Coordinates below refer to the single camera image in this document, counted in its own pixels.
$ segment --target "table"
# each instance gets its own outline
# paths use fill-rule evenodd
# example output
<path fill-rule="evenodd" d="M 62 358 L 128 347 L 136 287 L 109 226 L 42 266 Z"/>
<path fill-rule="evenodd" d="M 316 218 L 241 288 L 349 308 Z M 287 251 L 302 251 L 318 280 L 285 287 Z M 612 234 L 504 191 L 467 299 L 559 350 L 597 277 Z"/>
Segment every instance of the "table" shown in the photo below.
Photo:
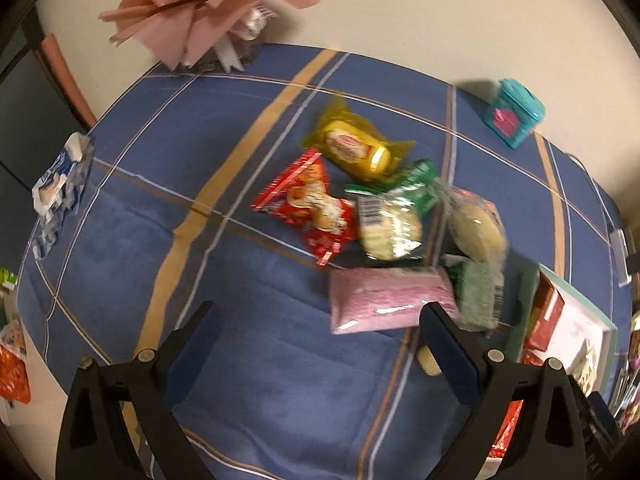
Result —
<path fill-rule="evenodd" d="M 583 170 L 538 135 L 508 148 L 471 94 L 302 46 L 266 45 L 244 73 L 155 67 L 92 130 L 78 215 L 42 261 L 26 253 L 17 302 L 68 390 L 82 356 L 130 360 L 213 300 L 221 339 L 174 414 L 220 479 L 422 479 L 465 414 L 444 378 L 415 363 L 416 329 L 330 334 L 328 273 L 363 264 L 358 244 L 320 268 L 294 229 L 249 207 L 302 152 L 334 91 L 389 138 L 416 140 L 410 159 L 430 158 L 443 179 L 494 202 L 511 248 L 612 319 L 619 354 L 628 342 L 630 288 L 618 288 Z M 350 180 L 328 167 L 341 196 Z M 444 232 L 428 215 L 431 250 Z"/>

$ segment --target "blue and white package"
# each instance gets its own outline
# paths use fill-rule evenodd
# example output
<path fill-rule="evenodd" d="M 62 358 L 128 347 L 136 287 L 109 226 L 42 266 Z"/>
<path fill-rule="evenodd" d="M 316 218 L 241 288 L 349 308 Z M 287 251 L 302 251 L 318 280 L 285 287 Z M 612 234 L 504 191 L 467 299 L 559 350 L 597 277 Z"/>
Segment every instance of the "blue and white package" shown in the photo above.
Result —
<path fill-rule="evenodd" d="M 58 240 L 67 212 L 76 213 L 94 158 L 86 135 L 72 134 L 58 158 L 33 186 L 33 208 L 40 216 L 40 232 L 33 241 L 36 259 L 44 258 Z"/>

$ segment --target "pink snack package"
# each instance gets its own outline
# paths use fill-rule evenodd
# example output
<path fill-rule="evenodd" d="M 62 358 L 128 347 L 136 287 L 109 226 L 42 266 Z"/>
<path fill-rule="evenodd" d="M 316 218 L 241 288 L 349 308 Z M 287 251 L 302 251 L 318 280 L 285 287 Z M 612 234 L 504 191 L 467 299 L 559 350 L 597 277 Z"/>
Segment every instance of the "pink snack package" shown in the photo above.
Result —
<path fill-rule="evenodd" d="M 422 306 L 431 301 L 452 319 L 460 315 L 451 282 L 438 267 L 332 270 L 329 298 L 336 335 L 418 326 Z"/>

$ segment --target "yellow snack package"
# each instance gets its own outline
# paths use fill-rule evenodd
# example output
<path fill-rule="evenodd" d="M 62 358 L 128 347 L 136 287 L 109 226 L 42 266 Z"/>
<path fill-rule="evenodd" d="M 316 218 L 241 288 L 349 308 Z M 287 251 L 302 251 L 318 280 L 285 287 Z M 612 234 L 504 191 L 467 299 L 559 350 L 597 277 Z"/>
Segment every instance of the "yellow snack package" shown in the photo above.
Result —
<path fill-rule="evenodd" d="M 389 141 L 369 120 L 354 114 L 341 95 L 334 95 L 316 129 L 303 141 L 304 148 L 317 148 L 363 182 L 391 176 L 414 144 Z"/>

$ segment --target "red snack bag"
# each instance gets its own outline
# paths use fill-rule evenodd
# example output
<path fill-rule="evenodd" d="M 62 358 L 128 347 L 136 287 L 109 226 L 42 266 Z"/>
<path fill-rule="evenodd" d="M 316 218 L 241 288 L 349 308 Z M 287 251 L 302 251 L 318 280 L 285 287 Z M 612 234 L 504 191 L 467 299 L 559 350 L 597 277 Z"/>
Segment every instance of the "red snack bag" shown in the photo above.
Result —
<path fill-rule="evenodd" d="M 509 404 L 507 414 L 504 416 L 500 431 L 495 439 L 494 444 L 491 446 L 489 452 L 490 458 L 503 458 L 507 452 L 513 431 L 516 429 L 518 423 L 518 417 L 520 416 L 520 410 L 522 409 L 523 400 L 514 400 Z"/>
<path fill-rule="evenodd" d="M 544 361 L 535 355 L 531 350 L 525 350 L 522 354 L 522 362 L 526 365 L 542 366 Z M 494 444 L 491 446 L 489 457 L 491 458 L 503 458 L 504 454 L 509 447 L 511 437 L 516 429 L 518 423 L 518 417 L 522 410 L 524 401 L 514 400 L 507 409 L 507 414 L 504 417 L 498 437 L 495 439 Z"/>
<path fill-rule="evenodd" d="M 522 353 L 522 362 L 526 365 L 542 366 L 545 362 L 535 355 L 531 350 Z"/>
<path fill-rule="evenodd" d="M 31 389 L 24 362 L 0 346 L 0 397 L 31 402 Z"/>
<path fill-rule="evenodd" d="M 255 211 L 302 229 L 320 266 L 356 239 L 354 206 L 327 194 L 329 176 L 321 153 L 311 148 L 271 182 L 251 204 Z"/>

